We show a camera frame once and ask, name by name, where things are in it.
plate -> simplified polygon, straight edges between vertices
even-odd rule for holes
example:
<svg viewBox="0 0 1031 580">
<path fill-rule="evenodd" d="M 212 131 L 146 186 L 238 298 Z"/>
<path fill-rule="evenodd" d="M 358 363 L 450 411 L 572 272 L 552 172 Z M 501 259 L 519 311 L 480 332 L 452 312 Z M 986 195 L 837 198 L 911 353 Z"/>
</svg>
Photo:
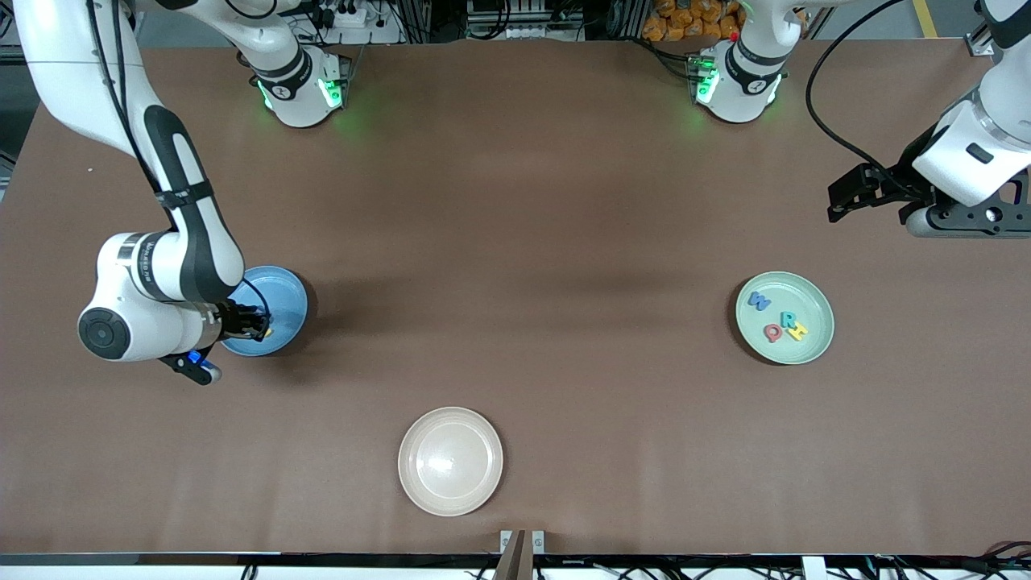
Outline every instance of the plate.
<svg viewBox="0 0 1031 580">
<path fill-rule="evenodd" d="M 423 510 L 444 517 L 468 514 L 501 481 L 501 440 L 481 415 L 444 407 L 420 417 L 401 442 L 401 487 Z"/>
<path fill-rule="evenodd" d="M 297 274 L 279 266 L 255 266 L 243 272 L 243 278 L 255 284 L 268 303 L 272 320 L 271 332 L 262 342 L 228 339 L 222 342 L 229 352 L 240 356 L 264 356 L 290 344 L 304 327 L 308 315 L 308 295 Z M 264 310 L 261 299 L 250 285 L 240 282 L 230 299 L 238 305 Z"/>
<path fill-rule="evenodd" d="M 781 365 L 816 361 L 834 338 L 834 312 L 827 297 L 808 279 L 787 271 L 750 279 L 737 296 L 734 313 L 749 346 Z M 794 315 L 795 328 L 785 313 Z"/>
</svg>

black cable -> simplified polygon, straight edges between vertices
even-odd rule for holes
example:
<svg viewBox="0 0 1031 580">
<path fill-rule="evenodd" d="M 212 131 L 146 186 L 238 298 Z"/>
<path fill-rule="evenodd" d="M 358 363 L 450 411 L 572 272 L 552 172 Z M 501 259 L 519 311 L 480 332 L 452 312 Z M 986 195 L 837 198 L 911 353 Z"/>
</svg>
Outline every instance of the black cable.
<svg viewBox="0 0 1031 580">
<path fill-rule="evenodd" d="M 634 572 L 637 572 L 638 570 L 641 571 L 641 572 L 643 572 L 644 574 L 646 574 L 647 577 L 651 578 L 652 580 L 659 580 L 658 578 L 656 578 L 655 574 L 652 574 L 646 569 L 639 568 L 639 567 L 627 569 L 627 571 L 624 572 L 623 574 L 621 574 L 620 577 L 617 578 L 616 580 L 627 580 L 628 578 L 630 578 L 631 574 L 633 574 Z"/>
<path fill-rule="evenodd" d="M 405 43 L 407 43 L 407 44 L 414 44 L 414 42 L 412 42 L 411 39 L 412 38 L 419 38 L 420 36 L 418 36 L 415 34 L 412 34 L 411 28 L 408 25 L 408 22 L 405 21 L 405 20 L 403 20 L 401 18 L 401 14 L 398 13 L 397 8 L 394 6 L 393 2 L 391 2 L 391 1 L 388 0 L 387 4 L 390 6 L 390 11 L 391 11 L 391 13 L 394 14 L 394 19 L 397 20 L 397 28 L 398 28 L 398 30 L 402 30 L 402 27 L 403 27 L 403 32 L 404 32 L 404 35 L 406 37 L 405 38 Z M 427 35 L 427 36 L 429 36 L 429 31 L 425 31 L 425 30 L 419 28 L 418 26 L 415 26 L 415 30 L 419 31 L 419 32 L 421 32 L 421 33 L 423 33 L 423 34 L 425 34 L 425 35 Z"/>
<path fill-rule="evenodd" d="M 272 313 L 269 312 L 269 310 L 268 310 L 268 303 L 265 302 L 265 297 L 261 294 L 260 289 L 258 289 L 258 287 L 256 287 L 254 283 L 251 283 L 251 280 L 247 279 L 246 277 L 242 278 L 242 280 L 243 280 L 243 283 L 246 283 L 247 285 L 250 285 L 251 288 L 254 289 L 255 295 L 258 295 L 258 298 L 261 299 L 261 306 L 262 306 L 263 309 L 265 309 L 265 315 L 266 316 L 270 316 Z"/>
<path fill-rule="evenodd" d="M 485 36 L 477 36 L 475 34 L 469 33 L 469 38 L 475 38 L 476 40 L 493 40 L 501 35 L 502 32 L 508 28 L 508 23 L 510 22 L 512 15 L 512 5 L 511 0 L 504 0 L 504 4 L 498 6 L 498 22 L 493 27 L 491 31 Z"/>
<path fill-rule="evenodd" d="M 272 14 L 275 13 L 275 9 L 279 7 L 279 0 L 272 0 L 272 7 L 269 8 L 268 11 L 265 12 L 264 14 L 261 14 L 261 15 L 258 15 L 258 16 L 248 14 L 248 13 L 244 12 L 243 10 L 240 10 L 239 8 L 236 7 L 235 4 L 233 4 L 232 0 L 226 0 L 226 5 L 229 6 L 230 8 L 232 8 L 234 12 L 236 12 L 237 14 L 240 14 L 241 16 L 243 16 L 245 19 L 251 19 L 253 21 L 260 21 L 262 19 L 267 19 L 268 16 L 270 16 L 270 15 L 272 15 Z"/>
<path fill-rule="evenodd" d="M 651 41 L 644 40 L 642 38 L 636 38 L 633 36 L 623 36 L 620 37 L 619 40 L 626 40 L 629 42 L 633 42 L 634 44 L 637 44 L 638 46 L 652 53 L 653 55 L 655 55 L 655 58 L 659 60 L 659 63 L 662 64 L 663 68 L 665 68 L 670 74 L 681 80 L 702 80 L 704 78 L 701 75 L 688 74 L 684 70 L 680 70 L 678 67 L 671 65 L 669 62 L 667 62 L 667 60 L 669 60 L 669 61 L 674 61 L 676 63 L 680 63 L 681 65 L 686 64 L 689 60 L 689 57 L 685 55 L 674 55 L 672 53 L 660 50 L 654 44 L 652 44 Z"/>
<path fill-rule="evenodd" d="M 129 111 L 129 95 L 126 90 L 126 55 L 125 49 L 122 46 L 122 21 L 119 20 L 119 2 L 111 2 L 111 28 L 114 30 L 114 62 L 119 66 L 119 90 L 122 93 L 122 99 L 119 101 L 119 106 L 122 110 L 126 112 L 128 116 Z"/>
<path fill-rule="evenodd" d="M 938 578 L 935 577 L 933 574 L 929 573 L 928 571 L 924 570 L 923 568 L 920 568 L 918 566 L 913 566 L 913 565 L 905 561 L 904 559 L 900 558 L 899 556 L 895 556 L 895 559 L 897 559 L 900 562 L 902 562 L 903 566 L 908 566 L 909 568 L 916 570 L 917 574 L 920 574 L 921 576 L 927 578 L 927 580 L 938 580 Z"/>
<path fill-rule="evenodd" d="M 97 23 L 97 12 L 93 0 L 86 0 L 87 14 L 90 18 L 90 28 L 93 33 L 93 43 L 97 46 L 97 57 L 100 59 L 100 69 L 104 74 L 104 81 L 107 84 L 107 93 L 111 98 L 111 104 L 114 106 L 114 112 L 118 114 L 119 121 L 122 122 L 122 129 L 126 133 L 126 138 L 129 140 L 129 145 L 132 147 L 133 155 L 136 156 L 136 161 L 139 162 L 139 168 L 143 170 L 143 174 L 146 176 L 146 180 L 151 183 L 151 187 L 155 193 L 161 191 L 161 184 L 158 179 L 155 178 L 154 173 L 151 172 L 151 168 L 146 166 L 146 162 L 143 161 L 143 155 L 139 151 L 139 145 L 136 143 L 136 138 L 132 134 L 132 128 L 129 125 L 129 115 L 122 106 L 119 105 L 119 98 L 114 92 L 114 79 L 111 78 L 111 72 L 107 68 L 107 57 L 104 55 L 104 44 L 100 40 L 100 25 Z M 111 9 L 115 11 L 115 16 L 118 15 L 119 9 L 118 2 L 111 2 Z M 122 27 L 118 26 L 114 28 L 115 38 L 121 42 L 122 38 Z M 125 69 L 125 61 L 120 61 L 117 63 L 120 67 L 120 76 Z"/>
<path fill-rule="evenodd" d="M 877 6 L 876 8 L 874 8 L 874 9 L 870 10 L 869 12 L 863 14 L 863 16 L 861 16 L 858 21 L 856 21 L 855 23 L 853 23 L 853 25 L 850 26 L 849 28 L 846 28 L 845 31 L 842 32 L 840 36 L 838 36 L 836 39 L 834 39 L 833 42 L 831 42 L 831 45 L 828 46 L 827 49 L 824 50 L 824 54 L 820 56 L 820 59 L 817 60 L 816 66 L 812 67 L 812 72 L 809 73 L 809 80 L 808 80 L 808 82 L 805 83 L 805 108 L 808 109 L 809 116 L 811 116 L 812 121 L 817 124 L 818 127 L 820 127 L 820 130 L 823 131 L 825 134 L 827 134 L 828 137 L 830 137 L 831 139 L 833 139 L 834 142 L 836 142 L 839 145 L 847 148 L 849 150 L 851 150 L 854 153 L 858 155 L 859 157 L 863 158 L 870 165 L 873 165 L 874 167 L 876 167 L 877 171 L 879 171 L 880 174 L 884 177 L 886 177 L 888 180 L 892 181 L 892 183 L 895 186 L 899 187 L 899 190 L 901 190 L 901 191 L 909 191 L 909 187 L 907 187 L 907 186 L 903 185 L 902 183 L 900 183 L 898 181 L 898 179 L 896 179 L 888 171 L 888 169 L 884 165 L 880 164 L 879 161 L 877 161 L 876 159 L 873 158 L 872 155 L 866 152 L 862 148 L 860 148 L 860 147 L 856 146 L 855 144 L 849 142 L 843 137 L 841 137 L 840 135 L 838 135 L 837 133 L 835 133 L 833 130 L 831 130 L 831 128 L 828 127 L 827 124 L 824 123 L 824 121 L 822 118 L 820 118 L 820 115 L 817 114 L 817 109 L 813 108 L 813 106 L 812 106 L 812 83 L 817 79 L 817 73 L 819 73 L 820 69 L 824 66 L 824 62 L 827 60 L 827 57 L 829 57 L 831 55 L 831 53 L 833 53 L 834 49 L 837 48 L 838 45 L 841 44 L 841 42 L 844 41 L 844 39 L 849 37 L 849 35 L 851 35 L 853 32 L 855 32 L 857 28 L 859 28 L 859 27 L 863 26 L 864 24 L 866 24 L 870 19 L 872 19 L 873 16 L 879 14 L 882 11 L 884 11 L 884 10 L 886 10 L 886 9 L 888 9 L 888 8 L 896 5 L 896 4 L 899 4 L 899 3 L 903 2 L 903 1 L 904 0 L 888 0 L 884 4 Z"/>
<path fill-rule="evenodd" d="M 1028 542 L 1028 541 L 1024 541 L 1024 542 L 1007 542 L 1007 543 L 1003 544 L 1002 546 L 999 546 L 998 548 L 996 548 L 996 549 L 994 549 L 992 551 L 985 552 L 984 554 L 982 554 L 978 557 L 979 557 L 979 559 L 994 558 L 995 556 L 998 556 L 1001 553 L 1008 552 L 1009 550 L 1012 550 L 1013 548 L 1020 548 L 1020 547 L 1023 547 L 1023 546 L 1031 546 L 1031 542 Z"/>
</svg>

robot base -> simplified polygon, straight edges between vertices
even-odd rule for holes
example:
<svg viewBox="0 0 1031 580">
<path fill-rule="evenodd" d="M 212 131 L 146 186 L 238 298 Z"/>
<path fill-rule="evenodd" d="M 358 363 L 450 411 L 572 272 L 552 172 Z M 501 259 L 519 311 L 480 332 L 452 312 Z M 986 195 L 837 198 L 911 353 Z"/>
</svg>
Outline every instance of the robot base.
<svg viewBox="0 0 1031 580">
<path fill-rule="evenodd" d="M 263 82 L 258 81 L 265 96 L 265 106 L 289 127 L 311 127 L 337 108 L 343 108 L 347 102 L 351 59 L 314 46 L 304 46 L 304 52 L 311 59 L 312 71 L 295 94 L 287 91 L 280 99 L 281 88 L 273 86 L 266 90 Z"/>
<path fill-rule="evenodd" d="M 761 88 L 756 94 L 747 94 L 725 70 L 727 50 L 733 46 L 730 40 L 722 40 L 716 46 L 701 52 L 701 57 L 712 59 L 712 72 L 706 80 L 694 87 L 694 98 L 698 104 L 712 111 L 712 114 L 730 123 L 747 123 L 763 113 L 776 98 L 776 88 L 780 77 Z"/>
<path fill-rule="evenodd" d="M 264 356 L 274 353 L 293 341 L 308 315 L 308 296 L 304 284 L 294 272 L 279 266 L 257 266 L 243 272 L 243 278 L 258 288 L 241 282 L 229 297 L 239 305 L 265 310 L 262 297 L 271 315 L 268 332 L 261 341 L 227 339 L 223 345 L 230 352 L 241 356 Z"/>
</svg>

table surface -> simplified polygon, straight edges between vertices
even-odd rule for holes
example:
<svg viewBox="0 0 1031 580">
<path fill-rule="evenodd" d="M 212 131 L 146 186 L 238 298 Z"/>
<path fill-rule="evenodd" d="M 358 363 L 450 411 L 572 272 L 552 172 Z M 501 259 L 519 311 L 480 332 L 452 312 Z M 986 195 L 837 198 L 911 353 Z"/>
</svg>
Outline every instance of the table surface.
<svg viewBox="0 0 1031 580">
<path fill-rule="evenodd" d="M 806 115 L 824 43 L 718 122 L 628 43 L 372 47 L 348 109 L 263 109 L 228 49 L 145 55 L 248 264 L 311 285 L 279 356 L 200 387 L 78 343 L 96 251 L 164 217 L 134 160 L 38 114 L 0 205 L 0 551 L 979 553 L 1031 536 L 1031 252 L 827 223 L 857 163 Z M 961 41 L 854 42 L 826 121 L 891 161 L 979 77 Z M 732 331 L 766 270 L 835 309 L 811 365 Z M 463 406 L 504 443 L 476 512 L 420 511 L 397 449 Z"/>
</svg>

white robotic arm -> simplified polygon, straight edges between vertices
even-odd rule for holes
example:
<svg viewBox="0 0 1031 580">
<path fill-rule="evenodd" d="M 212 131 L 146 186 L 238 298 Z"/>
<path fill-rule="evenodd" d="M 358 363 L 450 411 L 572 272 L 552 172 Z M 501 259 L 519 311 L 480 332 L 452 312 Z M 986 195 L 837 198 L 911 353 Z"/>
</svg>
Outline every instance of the white robotic arm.
<svg viewBox="0 0 1031 580">
<path fill-rule="evenodd" d="M 1031 237 L 1031 0 L 985 0 L 1002 60 L 891 168 L 864 163 L 829 189 L 828 217 L 893 201 L 921 237 Z M 1011 183 L 1015 199 L 1000 190 Z"/>
<path fill-rule="evenodd" d="M 747 21 L 737 40 L 721 40 L 701 57 L 711 64 L 695 99 L 724 121 L 757 118 L 776 97 L 784 63 L 798 43 L 802 22 L 794 8 L 837 6 L 853 0 L 744 0 Z"/>
<path fill-rule="evenodd" d="M 226 338 L 261 341 L 269 315 L 229 300 L 241 281 L 243 257 L 186 128 L 151 88 L 118 2 L 14 1 L 42 102 L 69 128 L 137 157 L 172 223 L 167 231 L 118 234 L 102 245 L 79 338 L 102 359 L 160 360 L 208 384 L 220 377 L 204 361 L 210 346 Z M 270 107 L 288 125 L 317 123 L 339 106 L 323 82 L 335 80 L 337 58 L 303 49 L 282 19 L 240 16 L 215 0 L 162 3 L 212 24 L 253 67 L 267 67 L 256 73 L 269 87 Z"/>
</svg>

